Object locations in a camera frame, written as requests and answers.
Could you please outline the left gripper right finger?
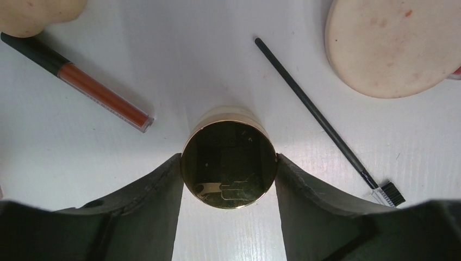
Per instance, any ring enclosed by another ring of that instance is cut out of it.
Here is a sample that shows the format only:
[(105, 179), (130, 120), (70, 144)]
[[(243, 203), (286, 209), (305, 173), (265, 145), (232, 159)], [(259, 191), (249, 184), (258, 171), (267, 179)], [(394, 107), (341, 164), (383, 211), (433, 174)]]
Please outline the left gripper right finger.
[(288, 260), (460, 260), (460, 200), (383, 206), (282, 154), (275, 185)]

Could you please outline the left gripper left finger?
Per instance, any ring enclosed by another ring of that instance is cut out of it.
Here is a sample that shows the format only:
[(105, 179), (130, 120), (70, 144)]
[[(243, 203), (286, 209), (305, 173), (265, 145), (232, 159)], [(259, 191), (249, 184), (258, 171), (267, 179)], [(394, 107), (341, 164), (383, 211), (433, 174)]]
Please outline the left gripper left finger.
[(180, 154), (80, 208), (1, 202), (1, 260), (171, 260), (183, 181)]

